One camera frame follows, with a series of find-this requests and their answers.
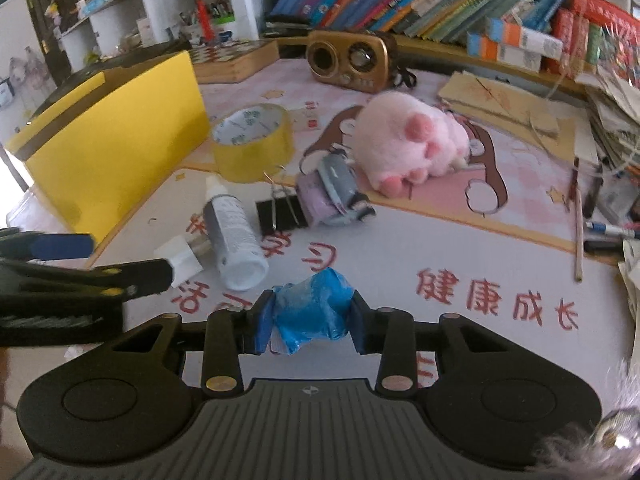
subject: stuffed pig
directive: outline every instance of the stuffed pig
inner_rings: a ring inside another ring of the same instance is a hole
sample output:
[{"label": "stuffed pig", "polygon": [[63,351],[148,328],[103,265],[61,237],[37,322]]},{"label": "stuffed pig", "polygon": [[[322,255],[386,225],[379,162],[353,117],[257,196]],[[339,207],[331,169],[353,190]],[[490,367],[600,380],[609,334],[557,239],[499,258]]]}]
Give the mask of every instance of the stuffed pig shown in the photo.
[{"label": "stuffed pig", "polygon": [[451,114],[400,92],[375,96],[359,113],[351,147],[371,187],[389,198],[402,193],[403,180],[423,184],[469,155],[466,130]]}]

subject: blue plastic bag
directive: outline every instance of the blue plastic bag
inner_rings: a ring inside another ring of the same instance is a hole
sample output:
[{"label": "blue plastic bag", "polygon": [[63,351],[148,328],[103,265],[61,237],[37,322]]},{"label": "blue plastic bag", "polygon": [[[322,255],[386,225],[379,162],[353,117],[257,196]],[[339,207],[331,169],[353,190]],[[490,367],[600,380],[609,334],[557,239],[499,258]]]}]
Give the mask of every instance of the blue plastic bag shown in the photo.
[{"label": "blue plastic bag", "polygon": [[353,287],[331,267],[308,280],[275,286],[273,320],[289,354],[312,339],[337,340],[347,334]]}]

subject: yellow packing tape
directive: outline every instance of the yellow packing tape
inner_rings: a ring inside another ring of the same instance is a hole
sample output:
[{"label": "yellow packing tape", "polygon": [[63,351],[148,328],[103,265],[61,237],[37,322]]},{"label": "yellow packing tape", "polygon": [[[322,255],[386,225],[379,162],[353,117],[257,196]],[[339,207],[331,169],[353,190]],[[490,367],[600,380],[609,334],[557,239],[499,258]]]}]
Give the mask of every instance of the yellow packing tape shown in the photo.
[{"label": "yellow packing tape", "polygon": [[236,110],[211,130],[218,171],[230,182],[257,182],[273,176],[293,157],[291,120],[278,105]]}]

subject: gold retro radio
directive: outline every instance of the gold retro radio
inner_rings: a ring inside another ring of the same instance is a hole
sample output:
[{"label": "gold retro radio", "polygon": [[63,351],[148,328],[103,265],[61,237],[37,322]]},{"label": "gold retro radio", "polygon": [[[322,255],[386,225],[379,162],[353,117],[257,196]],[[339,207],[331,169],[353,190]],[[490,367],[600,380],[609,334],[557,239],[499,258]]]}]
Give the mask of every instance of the gold retro radio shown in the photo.
[{"label": "gold retro radio", "polygon": [[398,75],[398,46],[390,34],[313,30],[306,60],[316,80],[362,92],[389,88]]}]

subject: crosshair logo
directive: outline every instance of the crosshair logo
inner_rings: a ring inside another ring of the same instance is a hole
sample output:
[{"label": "crosshair logo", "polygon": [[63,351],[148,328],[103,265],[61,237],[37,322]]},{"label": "crosshair logo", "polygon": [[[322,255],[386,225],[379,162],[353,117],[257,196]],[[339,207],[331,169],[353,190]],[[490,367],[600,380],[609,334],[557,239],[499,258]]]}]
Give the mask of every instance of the crosshair logo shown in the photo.
[{"label": "crosshair logo", "polygon": [[315,386],[305,386],[300,391],[304,394],[307,394],[309,397],[311,397],[311,396],[314,396],[315,394],[319,394],[320,388],[316,388]]}]

